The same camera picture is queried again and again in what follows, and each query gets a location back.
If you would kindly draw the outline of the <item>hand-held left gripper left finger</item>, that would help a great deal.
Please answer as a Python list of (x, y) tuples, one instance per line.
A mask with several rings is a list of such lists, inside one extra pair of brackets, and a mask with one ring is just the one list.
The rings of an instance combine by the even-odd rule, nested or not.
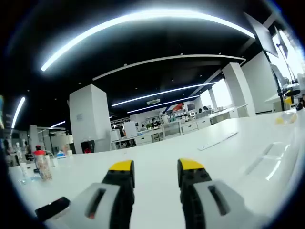
[(93, 183), (70, 205), (71, 229), (128, 229), (135, 201), (134, 161), (112, 165), (102, 182)]

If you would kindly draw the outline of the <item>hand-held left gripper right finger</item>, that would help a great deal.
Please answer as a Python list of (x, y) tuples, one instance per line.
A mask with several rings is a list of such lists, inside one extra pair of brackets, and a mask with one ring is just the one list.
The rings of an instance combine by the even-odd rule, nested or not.
[(213, 180), (194, 160), (177, 160), (178, 186), (187, 229), (240, 229), (246, 221), (244, 199)]

